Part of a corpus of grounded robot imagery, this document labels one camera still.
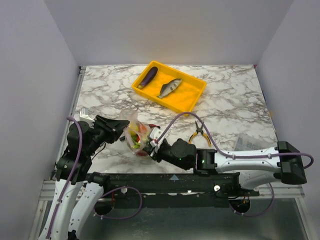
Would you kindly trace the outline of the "red tomato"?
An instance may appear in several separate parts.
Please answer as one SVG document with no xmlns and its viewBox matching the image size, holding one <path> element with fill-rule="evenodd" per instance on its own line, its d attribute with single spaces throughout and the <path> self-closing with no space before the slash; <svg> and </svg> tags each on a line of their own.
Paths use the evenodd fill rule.
<svg viewBox="0 0 320 240">
<path fill-rule="evenodd" d="M 146 157 L 148 156 L 148 153 L 145 152 L 144 150 L 139 150 L 135 153 L 136 156 L 139 156 L 139 157 Z"/>
</svg>

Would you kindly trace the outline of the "green celery stalk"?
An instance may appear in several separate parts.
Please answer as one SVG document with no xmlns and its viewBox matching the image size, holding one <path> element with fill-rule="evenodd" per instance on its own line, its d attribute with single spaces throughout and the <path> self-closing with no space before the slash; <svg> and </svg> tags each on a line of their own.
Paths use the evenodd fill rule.
<svg viewBox="0 0 320 240">
<path fill-rule="evenodd" d="M 144 143 L 143 138 L 142 138 L 140 135 L 138 135 L 138 134 L 133 135 L 133 136 L 131 137 L 131 140 L 132 140 L 132 142 L 133 142 L 132 148 L 133 148 L 134 150 L 141 150 L 141 149 L 143 149 L 143 147 L 145 146 L 145 143 Z"/>
</svg>

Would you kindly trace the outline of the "clear zip top bag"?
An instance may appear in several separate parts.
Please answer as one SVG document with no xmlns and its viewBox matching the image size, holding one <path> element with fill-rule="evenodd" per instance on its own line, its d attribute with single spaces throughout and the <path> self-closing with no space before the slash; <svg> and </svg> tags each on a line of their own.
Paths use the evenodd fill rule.
<svg viewBox="0 0 320 240">
<path fill-rule="evenodd" d="M 119 114 L 119 120 L 128 120 L 129 125 L 124 129 L 124 140 L 132 153 L 145 157 L 148 154 L 143 150 L 149 142 L 151 128 L 148 124 L 138 120 L 138 111 L 123 109 Z"/>
</svg>

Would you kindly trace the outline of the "orange carrot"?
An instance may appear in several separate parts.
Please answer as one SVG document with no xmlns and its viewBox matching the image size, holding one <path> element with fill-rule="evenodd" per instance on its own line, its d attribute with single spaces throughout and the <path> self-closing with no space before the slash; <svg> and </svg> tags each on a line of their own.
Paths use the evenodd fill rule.
<svg viewBox="0 0 320 240">
<path fill-rule="evenodd" d="M 140 133 L 146 133 L 146 132 L 148 131 L 148 129 L 147 129 L 147 127 L 146 127 L 144 124 L 139 123 L 139 124 L 138 124 L 138 131 L 139 131 Z"/>
</svg>

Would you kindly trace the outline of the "yellow squash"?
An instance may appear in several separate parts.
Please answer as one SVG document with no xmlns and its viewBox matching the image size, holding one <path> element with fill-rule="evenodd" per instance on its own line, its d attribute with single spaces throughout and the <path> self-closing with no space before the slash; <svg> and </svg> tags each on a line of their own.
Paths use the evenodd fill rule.
<svg viewBox="0 0 320 240">
<path fill-rule="evenodd" d="M 129 133 L 130 133 L 131 136 L 135 136 L 135 135 L 138 134 L 139 129 L 138 129 L 138 126 L 135 125 L 135 126 L 130 126 L 130 127 L 128 128 L 128 131 L 129 131 Z"/>
</svg>

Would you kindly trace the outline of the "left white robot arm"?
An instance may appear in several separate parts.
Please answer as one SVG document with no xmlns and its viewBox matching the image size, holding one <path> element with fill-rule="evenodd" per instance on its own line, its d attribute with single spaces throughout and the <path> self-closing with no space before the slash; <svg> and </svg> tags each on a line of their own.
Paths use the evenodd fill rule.
<svg viewBox="0 0 320 240">
<path fill-rule="evenodd" d="M 54 196 L 40 240 L 77 240 L 99 198 L 111 191 L 110 177 L 88 171 L 92 156 L 103 144 L 113 144 L 129 125 L 97 115 L 92 124 L 76 121 L 67 134 L 67 147 L 56 164 Z"/>
</svg>

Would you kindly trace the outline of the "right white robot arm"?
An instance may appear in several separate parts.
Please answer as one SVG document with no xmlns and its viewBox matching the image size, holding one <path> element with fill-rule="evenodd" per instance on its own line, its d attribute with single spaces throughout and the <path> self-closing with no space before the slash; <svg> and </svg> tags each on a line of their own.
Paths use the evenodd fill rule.
<svg viewBox="0 0 320 240">
<path fill-rule="evenodd" d="M 275 147 L 251 151 L 218 151 L 196 148 L 181 138 L 173 144 L 151 141 L 143 150 L 156 162 L 166 161 L 183 170 L 193 169 L 198 175 L 218 175 L 243 171 L 243 176 L 230 183 L 230 191 L 241 196 L 247 190 L 280 181 L 287 185 L 307 183 L 301 152 L 286 141 Z"/>
</svg>

